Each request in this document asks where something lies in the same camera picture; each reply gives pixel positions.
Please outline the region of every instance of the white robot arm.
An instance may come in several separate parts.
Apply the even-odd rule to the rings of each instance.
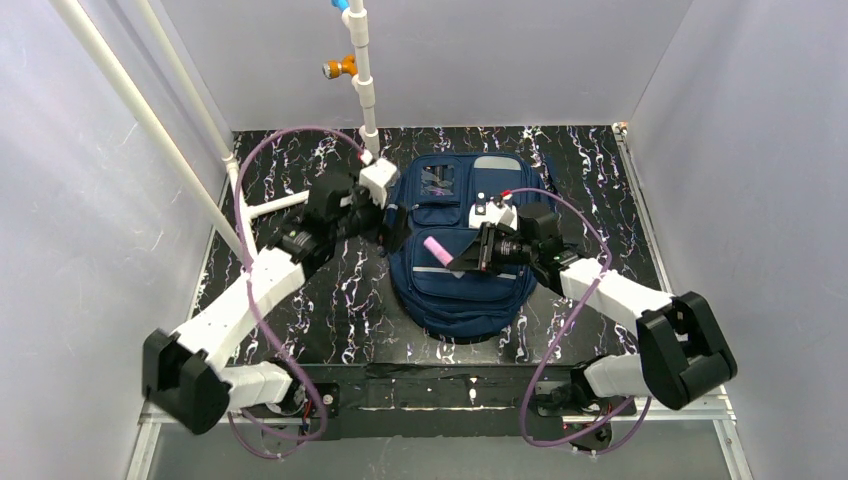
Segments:
[[[381,227],[396,176],[397,167],[380,158],[360,170],[358,183],[336,174],[314,183],[301,221],[284,224],[254,259],[251,283],[263,316],[332,258],[339,239],[373,235],[388,250],[399,246],[405,218],[394,222],[396,231]],[[195,434],[208,431],[227,411],[279,403],[292,386],[289,373],[275,363],[226,366],[256,325],[246,283],[242,274],[194,318],[170,334],[156,330],[144,343],[144,396]]]
[[[529,265],[545,287],[581,298],[601,275],[598,261],[563,241],[559,217],[546,204],[522,205],[511,214],[503,207],[500,197],[487,205],[486,211],[503,211],[507,220],[484,220],[477,239],[448,269],[498,274],[505,265]],[[674,296],[610,270],[587,305],[635,334],[639,354],[601,356],[576,366],[571,385],[558,392],[564,407],[586,408],[614,396],[651,396],[679,410],[736,376],[730,347],[697,293]]]

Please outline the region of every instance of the white pipe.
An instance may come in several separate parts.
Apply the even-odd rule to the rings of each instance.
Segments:
[[[365,121],[359,129],[359,134],[367,148],[375,156],[380,156],[380,137],[377,132],[377,120],[374,114],[374,77],[371,76],[371,60],[368,57],[368,11],[363,0],[352,0],[350,7],[342,14],[342,21],[350,30],[350,41],[356,54],[356,70],[353,79],[354,87],[359,93],[359,105]]]
[[[194,83],[191,81],[191,77],[189,76],[188,71],[186,71],[185,65],[183,65],[183,62],[180,60],[180,56],[177,54],[176,49],[174,49],[174,45],[168,38],[168,34],[165,33],[165,29],[162,28],[162,23],[159,22],[159,18],[156,16],[156,12],[153,11],[153,7],[150,6],[150,2],[148,0],[136,0],[135,3],[138,5],[138,9],[141,11],[141,15],[144,18],[147,27],[150,29],[151,33],[153,33],[153,37],[165,53],[165,59],[168,61],[168,66],[171,67],[171,70],[173,70],[177,75],[180,87],[182,87],[183,91],[188,94],[191,106],[194,108],[197,116],[200,117],[200,121],[206,129],[206,133],[215,144],[218,156],[220,156],[221,159],[226,159],[232,156],[232,150],[230,150],[229,145],[227,145],[227,142],[221,135],[221,131],[218,130],[218,126],[215,125],[215,121],[212,119],[212,115],[206,108],[206,104],[203,103],[203,99],[200,98],[200,93],[197,91],[197,88],[194,87]]]
[[[230,180],[230,187],[233,190],[233,198],[235,198],[236,184],[238,183],[238,164],[235,161],[227,162],[227,177]],[[238,196],[238,201],[241,202],[240,207],[242,211],[239,228],[244,232],[244,243],[247,244],[247,253],[250,254],[251,258],[256,258],[256,240],[253,238],[253,227],[250,223],[253,217],[249,215],[250,207],[247,206],[247,202],[244,200],[243,190]]]
[[[250,218],[256,218],[265,215],[266,213],[276,212],[277,210],[282,210],[284,208],[291,207],[292,205],[303,203],[308,198],[309,191],[295,193],[294,195],[271,200],[270,202],[263,203],[262,205],[248,207],[247,211],[250,212]]]
[[[92,60],[100,67],[100,71],[109,80],[112,88],[121,97],[133,116],[147,130],[150,137],[165,153],[165,158],[183,181],[189,192],[200,204],[206,215],[212,221],[221,238],[227,243],[237,257],[241,258],[241,244],[233,227],[218,210],[218,205],[200,183],[197,175],[191,169],[168,131],[159,121],[156,113],[144,99],[138,87],[132,81],[121,62],[115,56],[106,40],[100,35],[97,27],[78,0],[51,0],[53,8],[71,29],[77,40],[86,49]]]
[[[221,135],[218,127],[215,125],[212,115],[209,113],[209,110],[206,108],[206,104],[200,97],[200,93],[191,81],[191,76],[189,76],[188,71],[186,71],[176,49],[174,49],[171,40],[168,38],[168,34],[165,33],[165,29],[162,28],[162,24],[159,22],[156,12],[150,6],[150,2],[148,0],[136,0],[136,4],[138,5],[139,10],[141,10],[144,20],[153,33],[154,38],[164,51],[165,58],[167,59],[169,66],[174,72],[176,72],[180,87],[188,94],[191,106],[194,108],[198,117],[200,117],[200,120],[206,129],[207,135],[215,144],[215,149],[217,150],[218,155],[221,157],[221,160],[224,161],[224,165],[227,169],[227,178],[229,179],[233,196],[235,196],[235,186],[238,181],[238,161],[236,160],[233,151],[230,149],[229,145],[227,145],[226,140],[224,140],[224,137]],[[239,228],[243,232],[248,232],[248,234],[245,235],[245,242],[247,243],[247,250],[251,256],[256,257],[257,253],[256,241],[253,238],[251,220],[264,215],[265,213],[270,213],[281,208],[303,203],[306,201],[307,195],[308,192],[305,192],[304,194],[298,194],[298,196],[288,196],[258,207],[251,207],[247,205],[247,202],[244,199],[244,190],[242,190],[238,201],[241,202],[241,211],[244,212],[244,215],[242,216]]]

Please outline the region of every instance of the orange valve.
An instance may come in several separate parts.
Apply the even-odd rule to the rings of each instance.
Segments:
[[[324,76],[330,79],[339,78],[343,73],[350,76],[356,75],[356,57],[348,55],[341,62],[330,60],[324,64],[323,70]]]

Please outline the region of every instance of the pink eraser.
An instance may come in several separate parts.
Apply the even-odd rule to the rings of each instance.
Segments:
[[[442,244],[433,237],[427,237],[424,240],[424,247],[427,250],[430,250],[430,253],[432,253],[433,256],[436,257],[436,260],[438,260],[445,268],[447,268],[448,264],[453,261],[453,255],[445,250],[445,247],[443,247]],[[453,276],[456,278],[462,277],[462,272],[451,273],[453,273]]]

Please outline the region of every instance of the black tabletop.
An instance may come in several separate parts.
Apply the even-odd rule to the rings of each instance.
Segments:
[[[238,134],[238,157],[245,158],[268,133]],[[418,155],[437,151],[518,154],[594,223],[613,253],[613,268],[649,287],[659,286],[611,128],[388,128],[380,136],[382,154],[401,170]],[[324,172],[353,170],[358,163],[350,147],[332,137],[318,133],[284,137],[263,151],[249,169],[247,202],[255,205],[304,191]],[[232,204],[228,196],[224,211],[230,219]],[[269,214],[254,222],[260,245],[277,228],[281,216]],[[562,229],[566,240],[582,239],[591,254],[600,253],[597,242],[573,215],[564,214]],[[239,268],[238,260],[216,235],[198,308],[232,283]],[[538,287],[515,322],[499,336],[475,344],[432,338],[409,319],[395,297],[386,259],[379,257],[376,247],[352,239],[340,244],[335,258],[266,319],[301,363],[538,363],[574,303]],[[557,348],[554,361],[573,364],[625,351],[636,351],[633,338],[587,308]],[[254,331],[235,352],[233,363],[256,363],[269,354],[264,338]]]

